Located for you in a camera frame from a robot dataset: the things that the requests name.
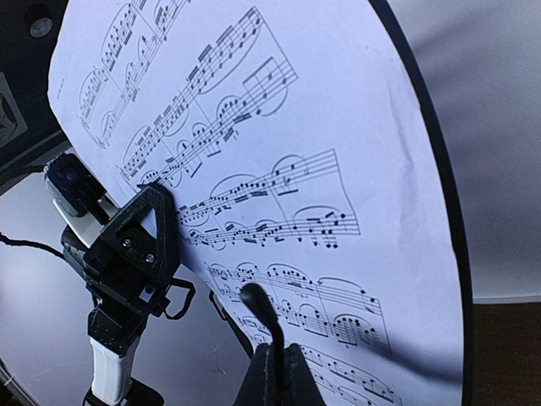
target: brown wooden surface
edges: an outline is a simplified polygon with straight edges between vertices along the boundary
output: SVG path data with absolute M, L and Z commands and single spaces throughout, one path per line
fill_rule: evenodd
M 541 405 L 541 304 L 473 306 L 476 406 Z

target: sheet music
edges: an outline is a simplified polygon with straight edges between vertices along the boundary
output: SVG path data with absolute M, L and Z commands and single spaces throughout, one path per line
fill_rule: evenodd
M 460 403 L 440 180 L 367 1 L 71 0 L 49 98 L 118 204 L 174 193 L 184 263 L 254 346 L 239 289 L 265 289 L 329 405 Z

